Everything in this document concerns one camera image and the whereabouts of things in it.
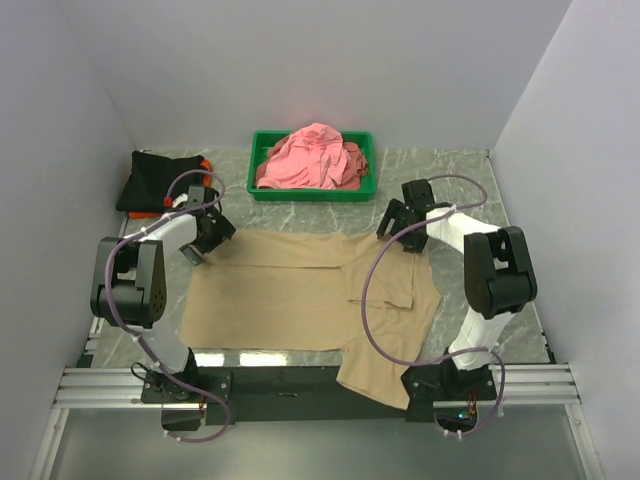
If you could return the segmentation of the beige t shirt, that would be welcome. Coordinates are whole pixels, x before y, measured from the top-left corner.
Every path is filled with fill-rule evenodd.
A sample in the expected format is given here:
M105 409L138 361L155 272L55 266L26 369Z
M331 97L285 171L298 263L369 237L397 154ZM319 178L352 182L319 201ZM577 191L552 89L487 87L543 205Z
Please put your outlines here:
M242 230L194 268L180 326L191 348L340 350L340 385L391 407L440 303L427 252L373 233Z

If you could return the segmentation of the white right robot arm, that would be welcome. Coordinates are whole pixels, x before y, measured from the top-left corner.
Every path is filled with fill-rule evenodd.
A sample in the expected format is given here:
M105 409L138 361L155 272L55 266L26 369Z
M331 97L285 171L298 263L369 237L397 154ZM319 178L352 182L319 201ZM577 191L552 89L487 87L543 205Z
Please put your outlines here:
M538 292L524 232L499 227L467 215L464 206L438 202L428 179L401 186L403 199L392 199L376 230L389 234L407 253L423 252L430 238L463 256L463 286L468 310L446 359L411 373L431 373L431 388L443 399L460 399L490 380L489 363L498 339L515 314Z

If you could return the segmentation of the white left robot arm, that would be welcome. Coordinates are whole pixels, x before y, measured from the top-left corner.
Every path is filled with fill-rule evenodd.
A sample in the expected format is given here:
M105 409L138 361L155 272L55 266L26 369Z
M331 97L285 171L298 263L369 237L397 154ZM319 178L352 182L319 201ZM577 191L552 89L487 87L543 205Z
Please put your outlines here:
M235 227L219 206L221 193L191 186L185 201L154 224L126 237L105 237L96 251L92 313L130 334L151 360L146 395L186 402L204 389L193 351L163 319L168 302L165 263L181 253L195 266L231 239Z

